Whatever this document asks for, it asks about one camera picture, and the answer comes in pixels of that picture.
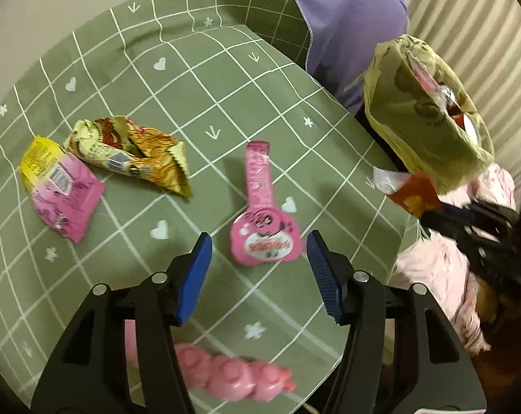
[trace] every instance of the purple bag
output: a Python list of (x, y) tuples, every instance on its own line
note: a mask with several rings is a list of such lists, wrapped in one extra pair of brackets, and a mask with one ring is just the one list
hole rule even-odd
[(400, 37), (408, 24), (403, 0), (296, 0), (311, 33), (306, 71), (347, 109), (363, 102), (360, 82), (375, 46)]

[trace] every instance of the yellow snack package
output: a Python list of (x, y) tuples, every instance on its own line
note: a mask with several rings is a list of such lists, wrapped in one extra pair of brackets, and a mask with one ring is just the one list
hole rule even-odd
[(64, 145), (88, 163), (191, 196), (184, 142), (157, 129), (123, 116), (78, 120)]

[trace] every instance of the pink fabric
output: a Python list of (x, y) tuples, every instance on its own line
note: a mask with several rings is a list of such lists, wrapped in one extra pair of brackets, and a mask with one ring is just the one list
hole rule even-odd
[[(463, 207), (477, 198), (515, 208), (514, 190), (511, 175), (494, 163), (470, 184), (440, 196), (440, 200)], [(479, 284), (453, 240), (431, 232), (430, 239), (423, 238), (399, 254), (389, 285), (408, 288), (415, 282), (431, 290), (469, 354), (490, 348), (475, 310)]]

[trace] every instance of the cartoon character print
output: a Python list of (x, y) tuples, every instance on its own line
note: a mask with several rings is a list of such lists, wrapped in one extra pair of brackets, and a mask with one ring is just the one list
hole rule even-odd
[(250, 221), (253, 231), (263, 237), (276, 235), (285, 228), (280, 214), (270, 208), (262, 208), (250, 214)]

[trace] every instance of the table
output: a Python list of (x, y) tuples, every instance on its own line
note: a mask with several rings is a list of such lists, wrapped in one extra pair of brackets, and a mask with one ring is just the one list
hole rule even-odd
[[(253, 268), (229, 253), (246, 207), (244, 154), (271, 144), (276, 202), (303, 235), (385, 282), (410, 222), (373, 187), (390, 160), (307, 75), (309, 35), (294, 0), (130, 0), (72, 32), (0, 105), (0, 372), (27, 403), (64, 327), (96, 283), (140, 283), (187, 253), (201, 231), (213, 259), (176, 342), (288, 366), (290, 413), (337, 366), (347, 329), (329, 317), (305, 256)], [(62, 143), (80, 118), (125, 115), (182, 138), (193, 198), (91, 167), (107, 185), (85, 238), (61, 238), (33, 212), (17, 166), (34, 135)], [(137, 371), (132, 395), (143, 402)], [(264, 412), (193, 391), (197, 412)]]

